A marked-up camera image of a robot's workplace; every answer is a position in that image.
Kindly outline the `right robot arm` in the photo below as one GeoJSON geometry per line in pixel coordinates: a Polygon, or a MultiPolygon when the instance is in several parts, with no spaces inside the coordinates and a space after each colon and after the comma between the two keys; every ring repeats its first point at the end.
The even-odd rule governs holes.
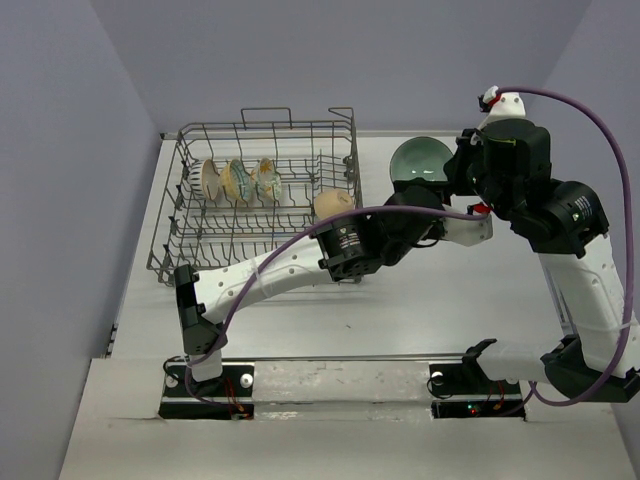
{"type": "Polygon", "coordinates": [[[625,303],[599,197],[553,178],[549,132],[525,119],[466,129],[444,166],[450,195],[478,196],[538,256],[558,316],[572,331],[536,346],[484,340],[460,368],[482,392],[496,380],[546,383],[579,402],[626,403],[639,392],[639,325],[625,303]]]}

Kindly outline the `leaf patterned white bowl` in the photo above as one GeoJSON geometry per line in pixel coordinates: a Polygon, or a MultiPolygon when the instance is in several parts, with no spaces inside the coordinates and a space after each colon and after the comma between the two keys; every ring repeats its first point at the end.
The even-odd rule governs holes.
{"type": "Polygon", "coordinates": [[[262,158],[259,160],[251,170],[250,180],[261,200],[279,201],[282,194],[282,179],[272,159],[262,158]]]}

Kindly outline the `yellow blue sun bowl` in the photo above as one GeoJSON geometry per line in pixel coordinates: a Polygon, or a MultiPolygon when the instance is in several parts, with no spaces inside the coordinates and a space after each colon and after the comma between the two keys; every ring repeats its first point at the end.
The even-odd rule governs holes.
{"type": "Polygon", "coordinates": [[[234,158],[226,164],[220,173],[220,183],[229,199],[245,204],[250,201],[251,177],[240,159],[234,158]]]}

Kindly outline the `teal ceramic bowl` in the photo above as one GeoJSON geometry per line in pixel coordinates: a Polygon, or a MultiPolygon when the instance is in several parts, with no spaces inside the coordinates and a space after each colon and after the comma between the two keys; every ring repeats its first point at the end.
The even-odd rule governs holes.
{"type": "Polygon", "coordinates": [[[453,157],[452,151],[441,141],[421,136],[402,143],[393,153],[389,174],[393,182],[423,179],[444,182],[444,165],[453,157]]]}

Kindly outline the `white pink rimmed bowl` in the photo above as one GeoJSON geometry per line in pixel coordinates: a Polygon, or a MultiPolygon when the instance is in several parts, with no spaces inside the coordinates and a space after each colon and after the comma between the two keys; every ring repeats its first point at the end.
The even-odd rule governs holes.
{"type": "Polygon", "coordinates": [[[219,193],[220,176],[211,158],[196,160],[190,167],[188,182],[198,198],[214,201],[219,193]]]}

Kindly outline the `tan orange bowl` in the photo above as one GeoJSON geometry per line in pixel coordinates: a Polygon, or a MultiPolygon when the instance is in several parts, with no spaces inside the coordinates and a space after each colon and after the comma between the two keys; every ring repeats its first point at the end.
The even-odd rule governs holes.
{"type": "Polygon", "coordinates": [[[342,189],[323,191],[314,199],[314,211],[319,220],[351,211],[354,208],[353,197],[342,189]]]}

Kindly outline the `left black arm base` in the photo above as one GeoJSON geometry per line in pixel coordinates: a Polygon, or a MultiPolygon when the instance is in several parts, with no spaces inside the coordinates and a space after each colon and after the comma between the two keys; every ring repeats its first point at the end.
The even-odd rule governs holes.
{"type": "Polygon", "coordinates": [[[242,421],[254,417],[255,365],[224,362],[213,380],[185,383],[186,361],[170,357],[163,363],[164,385],[158,415],[165,420],[242,421]]]}

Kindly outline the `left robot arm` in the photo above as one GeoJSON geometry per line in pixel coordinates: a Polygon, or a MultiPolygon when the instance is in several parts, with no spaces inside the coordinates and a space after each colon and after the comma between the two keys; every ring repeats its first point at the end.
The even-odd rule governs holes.
{"type": "Polygon", "coordinates": [[[331,215],[277,249],[219,270],[191,265],[174,273],[187,357],[187,392],[203,398],[221,383],[221,353],[236,312],[301,287],[356,280],[396,265],[426,238],[445,232],[444,201],[421,184],[404,184],[381,207],[331,215]]]}

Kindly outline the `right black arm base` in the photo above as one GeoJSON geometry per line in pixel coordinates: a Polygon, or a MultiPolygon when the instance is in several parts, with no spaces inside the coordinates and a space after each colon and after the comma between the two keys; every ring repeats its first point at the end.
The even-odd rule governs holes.
{"type": "Polygon", "coordinates": [[[526,418],[527,396],[521,387],[505,379],[490,380],[478,364],[495,342],[487,339],[470,347],[457,363],[429,365],[426,389],[435,419],[526,418]]]}

